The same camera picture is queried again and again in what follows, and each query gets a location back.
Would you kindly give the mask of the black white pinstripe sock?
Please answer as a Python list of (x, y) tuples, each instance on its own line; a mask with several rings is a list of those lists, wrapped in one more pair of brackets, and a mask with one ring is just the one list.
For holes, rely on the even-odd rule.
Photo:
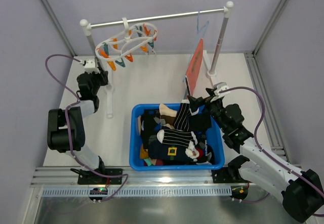
[(198, 114), (199, 109), (192, 111), (188, 99), (182, 100), (179, 110), (175, 116), (173, 127), (176, 130), (189, 131), (189, 117)]

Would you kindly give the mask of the white oval clip hanger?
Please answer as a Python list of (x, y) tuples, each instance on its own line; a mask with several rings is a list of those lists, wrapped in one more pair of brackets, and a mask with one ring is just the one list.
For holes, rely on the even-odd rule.
[(132, 53), (141, 50), (144, 54), (151, 53), (150, 46), (155, 47), (157, 40), (157, 27), (148, 22), (129, 24), (126, 18), (122, 18), (124, 29), (122, 32), (100, 42), (95, 48), (95, 55), (100, 60), (118, 61), (130, 59)]

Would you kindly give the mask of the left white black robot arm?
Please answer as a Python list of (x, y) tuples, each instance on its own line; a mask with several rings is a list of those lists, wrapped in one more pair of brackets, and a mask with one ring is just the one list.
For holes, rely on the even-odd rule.
[(108, 85), (108, 72), (82, 73), (77, 79), (77, 102), (65, 109), (52, 109), (48, 113), (47, 144), (49, 149), (75, 159), (93, 175), (104, 177), (105, 166), (100, 156), (86, 145), (84, 119), (98, 111), (97, 93)]

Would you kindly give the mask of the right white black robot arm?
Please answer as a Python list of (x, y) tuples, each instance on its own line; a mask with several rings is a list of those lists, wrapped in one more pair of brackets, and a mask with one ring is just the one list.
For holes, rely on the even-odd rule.
[(323, 187), (319, 175), (302, 170), (283, 160), (258, 141), (259, 119), (254, 132), (244, 125), (244, 117), (238, 104), (223, 105), (224, 96), (231, 91), (227, 86), (207, 88), (206, 98), (188, 96), (190, 108), (203, 107), (223, 132), (228, 148), (239, 154), (228, 167), (245, 181), (255, 183), (275, 197), (285, 211), (296, 221), (304, 223), (310, 217), (323, 217), (318, 210), (323, 207)]

